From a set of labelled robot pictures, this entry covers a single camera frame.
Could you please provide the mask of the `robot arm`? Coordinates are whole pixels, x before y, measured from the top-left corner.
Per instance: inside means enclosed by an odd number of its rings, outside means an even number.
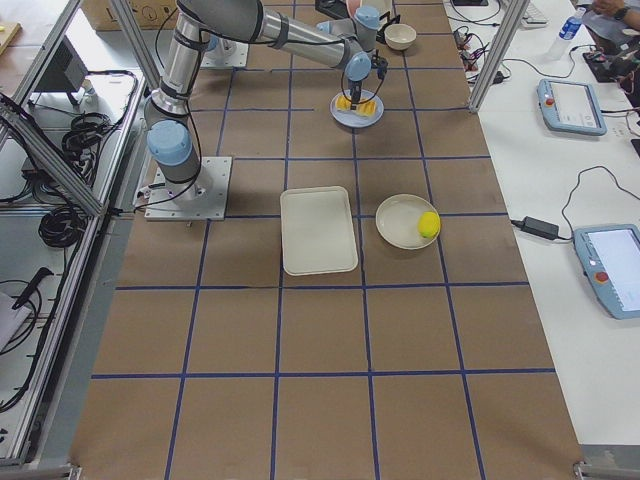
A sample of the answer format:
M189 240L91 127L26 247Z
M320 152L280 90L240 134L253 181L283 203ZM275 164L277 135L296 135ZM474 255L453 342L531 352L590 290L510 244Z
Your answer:
M189 100L196 77L208 61L230 65L242 45L265 45L342 72L342 91L332 102L347 126L374 124L384 107L363 81L371 72L386 76L387 62L376 51L380 14L359 6L346 19L309 26L270 10L259 1L180 1L160 83L147 100L147 147L164 177L161 202L180 206L200 200L210 188L195 129L189 127Z
M211 35L205 56L215 61L222 61L232 56L236 50L236 42Z

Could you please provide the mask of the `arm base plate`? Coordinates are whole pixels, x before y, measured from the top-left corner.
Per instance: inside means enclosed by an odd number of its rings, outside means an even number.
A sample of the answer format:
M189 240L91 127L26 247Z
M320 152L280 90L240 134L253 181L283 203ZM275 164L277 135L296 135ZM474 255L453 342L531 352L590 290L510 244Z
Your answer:
M188 184L179 186L165 180L157 167L154 182L163 186L151 190L144 217L148 221L199 221L225 219L232 158L204 157L195 183L178 196Z
M249 46L212 36L204 53L203 69L244 68L248 60Z

